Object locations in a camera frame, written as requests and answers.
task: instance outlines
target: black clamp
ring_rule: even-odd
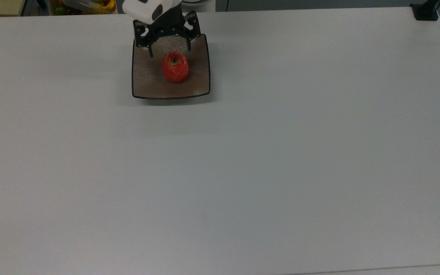
[[[185,26],[186,22],[192,26],[192,29]],[[149,31],[145,36],[142,36],[146,28]],[[148,48],[150,57],[154,56],[152,54],[152,44],[161,37],[170,35],[184,37],[188,45],[188,50],[191,50],[191,40],[201,35],[196,12],[191,11],[186,16],[183,16],[181,4],[166,11],[150,25],[134,20],[133,29],[135,31],[136,47]]]
[[[419,21],[437,21],[437,9],[440,6],[440,0],[427,0],[423,4],[410,4],[414,11],[415,19]]]

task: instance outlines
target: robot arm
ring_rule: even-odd
[[[192,11],[183,16],[181,0],[125,0],[123,11],[135,18],[135,44],[143,47],[152,54],[152,44],[160,37],[178,35],[186,39],[188,50],[191,50],[191,40],[201,35],[196,12]]]

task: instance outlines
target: brown tray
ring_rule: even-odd
[[[210,93],[210,57],[206,35],[191,42],[188,51],[185,38],[161,37],[152,44],[154,57],[141,47],[133,47],[131,89],[133,97],[139,99],[187,99]],[[178,84],[171,83],[161,71],[161,62],[168,52],[178,51],[186,57],[189,74]]]

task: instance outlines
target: white table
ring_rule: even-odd
[[[0,19],[0,274],[440,265],[440,21],[199,14],[211,94],[131,96],[131,18]]]

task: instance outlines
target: plastic container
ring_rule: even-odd
[[[92,0],[49,0],[49,14],[55,15],[56,7],[63,6],[82,12],[81,14],[112,14],[117,13],[115,0],[110,0],[107,5]]]

